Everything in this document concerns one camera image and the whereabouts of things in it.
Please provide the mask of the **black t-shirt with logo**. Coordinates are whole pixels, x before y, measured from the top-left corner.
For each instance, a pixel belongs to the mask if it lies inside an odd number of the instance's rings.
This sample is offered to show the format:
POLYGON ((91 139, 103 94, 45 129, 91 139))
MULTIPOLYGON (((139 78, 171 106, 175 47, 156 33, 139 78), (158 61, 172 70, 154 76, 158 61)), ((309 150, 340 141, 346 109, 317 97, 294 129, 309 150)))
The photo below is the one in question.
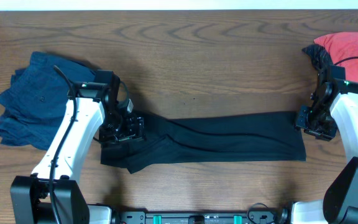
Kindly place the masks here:
POLYGON ((131 174, 152 164, 305 161, 292 111, 215 118, 167 119, 141 113, 145 139, 103 144, 101 163, 131 174))

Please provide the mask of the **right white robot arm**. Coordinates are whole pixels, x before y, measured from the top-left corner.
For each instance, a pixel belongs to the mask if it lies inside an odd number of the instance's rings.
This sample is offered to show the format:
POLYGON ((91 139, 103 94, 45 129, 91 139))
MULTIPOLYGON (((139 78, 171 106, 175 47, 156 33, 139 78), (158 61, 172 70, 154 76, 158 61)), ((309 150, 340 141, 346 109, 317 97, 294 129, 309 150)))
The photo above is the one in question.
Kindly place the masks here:
POLYGON ((302 106, 295 127, 325 141, 341 135, 345 168, 322 200, 295 202, 289 223, 358 223, 358 83, 345 78, 345 69, 329 66, 318 75, 311 106, 302 106))

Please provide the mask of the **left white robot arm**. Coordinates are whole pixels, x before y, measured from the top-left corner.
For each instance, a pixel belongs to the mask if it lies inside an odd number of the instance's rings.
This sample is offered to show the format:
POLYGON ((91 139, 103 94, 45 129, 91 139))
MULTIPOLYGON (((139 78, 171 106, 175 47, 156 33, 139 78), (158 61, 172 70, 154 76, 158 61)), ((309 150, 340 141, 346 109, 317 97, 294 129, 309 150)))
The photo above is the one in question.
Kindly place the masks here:
POLYGON ((144 119, 129 98, 118 101, 125 84, 109 70, 98 70, 93 82, 68 84, 62 123, 46 154, 31 175, 15 177, 11 200, 16 223, 120 223, 108 205, 86 203, 78 182, 96 133, 101 145, 121 145, 145 138, 144 119))

